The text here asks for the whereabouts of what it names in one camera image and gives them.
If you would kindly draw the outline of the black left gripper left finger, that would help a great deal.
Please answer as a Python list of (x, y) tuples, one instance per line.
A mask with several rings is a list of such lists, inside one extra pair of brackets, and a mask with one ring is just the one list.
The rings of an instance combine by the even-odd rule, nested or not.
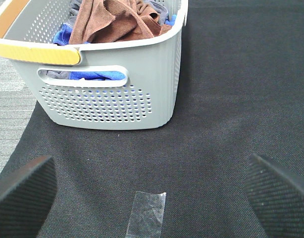
[(40, 156), (0, 181), (0, 238), (35, 238), (57, 193), (53, 157)]

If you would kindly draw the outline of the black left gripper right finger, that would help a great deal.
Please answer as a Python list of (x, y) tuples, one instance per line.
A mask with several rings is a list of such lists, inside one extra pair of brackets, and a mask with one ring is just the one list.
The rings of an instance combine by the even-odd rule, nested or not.
[(252, 154), (247, 198), (269, 238), (304, 238), (304, 178), (262, 155)]

